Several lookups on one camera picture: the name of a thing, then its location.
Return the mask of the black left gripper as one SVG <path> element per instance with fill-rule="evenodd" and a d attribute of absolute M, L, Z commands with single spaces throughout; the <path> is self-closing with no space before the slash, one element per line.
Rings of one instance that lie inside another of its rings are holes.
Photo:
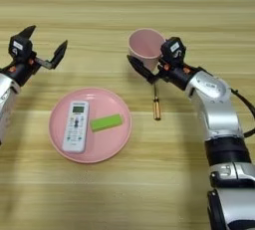
<path fill-rule="evenodd" d="M 25 28 L 18 34 L 19 38 L 29 39 L 36 29 L 35 25 Z M 14 59 L 8 66 L 0 69 L 0 80 L 6 79 L 23 87 L 41 67 L 48 70 L 56 69 L 65 56 L 68 41 L 63 42 L 55 51 L 52 61 L 43 60 L 33 53 L 27 60 Z"/>

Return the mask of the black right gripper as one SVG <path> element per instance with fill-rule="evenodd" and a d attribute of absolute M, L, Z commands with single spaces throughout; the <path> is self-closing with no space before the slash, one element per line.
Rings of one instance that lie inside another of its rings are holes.
<path fill-rule="evenodd" d="M 158 73 L 153 74 L 138 58 L 127 55 L 127 59 L 133 69 L 144 77 L 150 84 L 154 84 L 158 80 L 163 80 L 166 83 L 172 83 L 182 91 L 186 89 L 189 81 L 194 77 L 194 75 L 201 71 L 200 68 L 188 66 L 185 63 L 173 65 L 167 63 L 163 59 L 160 59 L 159 64 L 157 65 Z"/>

